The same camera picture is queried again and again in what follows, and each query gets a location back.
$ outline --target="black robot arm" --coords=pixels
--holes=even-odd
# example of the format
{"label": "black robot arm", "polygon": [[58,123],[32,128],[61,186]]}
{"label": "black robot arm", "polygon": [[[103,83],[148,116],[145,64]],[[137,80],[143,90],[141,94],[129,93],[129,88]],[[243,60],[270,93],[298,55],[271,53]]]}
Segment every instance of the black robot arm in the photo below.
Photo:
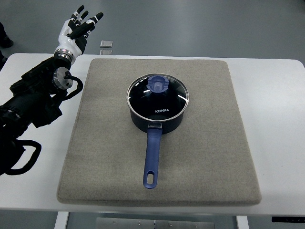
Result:
{"label": "black robot arm", "polygon": [[[83,15],[81,6],[74,12],[59,35],[60,45],[54,56],[44,60],[39,65],[25,73],[10,90],[13,97],[0,106],[0,175],[23,174],[35,164],[41,145],[32,140],[18,140],[33,123],[36,128],[48,125],[62,115],[59,106],[64,100],[78,94],[83,87],[81,80],[73,77],[69,72],[76,58],[83,54],[87,38],[95,24],[102,18],[98,13],[81,23],[88,12]],[[77,88],[70,94],[69,89],[73,81],[77,81]],[[24,146],[35,148],[29,162],[20,169],[12,169],[19,161]]]}

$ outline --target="brand logo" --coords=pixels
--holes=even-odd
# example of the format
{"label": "brand logo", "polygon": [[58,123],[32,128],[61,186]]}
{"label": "brand logo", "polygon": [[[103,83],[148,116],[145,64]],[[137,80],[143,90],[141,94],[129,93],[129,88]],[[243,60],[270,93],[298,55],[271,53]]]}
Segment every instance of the brand logo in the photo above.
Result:
{"label": "brand logo", "polygon": [[164,112],[164,111],[170,111],[169,109],[162,109],[162,110],[156,110],[156,113]]}

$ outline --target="cooking pot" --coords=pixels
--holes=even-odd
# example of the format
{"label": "cooking pot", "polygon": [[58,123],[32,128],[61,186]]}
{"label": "cooking pot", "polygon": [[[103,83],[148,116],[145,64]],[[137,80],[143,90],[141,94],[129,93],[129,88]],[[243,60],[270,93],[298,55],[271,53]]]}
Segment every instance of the cooking pot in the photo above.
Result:
{"label": "cooking pot", "polygon": [[176,129],[189,102],[189,93],[173,76],[154,73],[135,80],[127,91],[133,123],[147,133],[143,184],[157,185],[161,135]]}

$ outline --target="lid knob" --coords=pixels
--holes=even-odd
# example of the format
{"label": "lid knob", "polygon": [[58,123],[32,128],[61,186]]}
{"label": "lid knob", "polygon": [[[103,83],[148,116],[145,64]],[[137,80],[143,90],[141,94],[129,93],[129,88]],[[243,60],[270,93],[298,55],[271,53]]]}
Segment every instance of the lid knob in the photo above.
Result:
{"label": "lid knob", "polygon": [[168,89],[169,80],[164,76],[155,75],[148,79],[147,88],[151,92],[161,93]]}

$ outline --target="gray felt mat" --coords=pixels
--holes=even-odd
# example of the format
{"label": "gray felt mat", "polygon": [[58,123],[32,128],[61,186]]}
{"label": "gray felt mat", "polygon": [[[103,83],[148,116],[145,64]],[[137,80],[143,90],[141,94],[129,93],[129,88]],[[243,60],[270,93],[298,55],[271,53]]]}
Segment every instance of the gray felt mat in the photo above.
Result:
{"label": "gray felt mat", "polygon": [[[161,139],[158,185],[142,184],[147,135],[133,124],[129,85],[149,73],[181,80],[190,101]],[[252,205],[261,194],[226,62],[91,62],[58,200],[104,206]]]}

